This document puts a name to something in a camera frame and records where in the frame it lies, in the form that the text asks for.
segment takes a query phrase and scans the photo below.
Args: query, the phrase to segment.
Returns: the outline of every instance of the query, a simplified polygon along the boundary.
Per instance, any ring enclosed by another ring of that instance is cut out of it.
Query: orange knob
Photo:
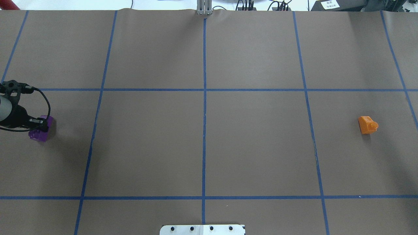
[[[371,134],[377,131],[379,125],[377,122],[373,121],[369,116],[359,117],[360,131],[362,134]]]

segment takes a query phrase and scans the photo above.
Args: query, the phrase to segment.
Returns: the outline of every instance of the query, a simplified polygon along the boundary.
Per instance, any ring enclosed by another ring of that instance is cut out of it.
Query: white bracket
[[[245,235],[245,225],[164,225],[160,235]]]
[[[212,0],[197,0],[197,14],[211,15],[212,14]]]

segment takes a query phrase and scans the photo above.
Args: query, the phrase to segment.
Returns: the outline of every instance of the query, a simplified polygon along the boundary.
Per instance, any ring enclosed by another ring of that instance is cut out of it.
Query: purple block
[[[29,137],[32,140],[46,142],[46,139],[48,139],[48,133],[51,130],[51,125],[52,125],[53,120],[54,120],[54,118],[49,116],[48,120],[46,121],[47,126],[48,126],[48,131],[47,132],[43,132],[41,130],[31,130],[31,131],[29,131]]]

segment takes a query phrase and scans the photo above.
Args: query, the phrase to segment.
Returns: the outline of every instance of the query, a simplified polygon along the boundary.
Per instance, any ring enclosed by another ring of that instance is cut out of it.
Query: horizontal blue line
[[[41,88],[42,91],[100,91],[100,88]],[[104,91],[157,91],[157,92],[202,92],[204,89],[177,89],[177,88],[104,88]],[[403,92],[403,89],[307,89],[309,92]],[[213,88],[208,92],[302,92],[299,88],[277,89],[250,89],[250,88]],[[409,92],[418,92],[418,89],[407,89]]]
[[[60,196],[0,196],[0,200],[80,200],[82,197]],[[418,198],[418,195],[325,195],[324,199],[364,199],[364,198]],[[206,200],[283,200],[283,199],[322,199],[315,196],[206,196]],[[149,196],[149,197],[83,197],[83,200],[202,200],[202,196]]]
[[[84,200],[201,200],[201,196],[84,197]]]
[[[80,198],[58,196],[0,196],[0,200],[80,200]]]

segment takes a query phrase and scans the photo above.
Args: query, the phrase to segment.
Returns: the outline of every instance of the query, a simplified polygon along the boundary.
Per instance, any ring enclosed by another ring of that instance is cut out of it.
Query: white metal plate
[[[160,235],[245,235],[245,225],[164,225]]]

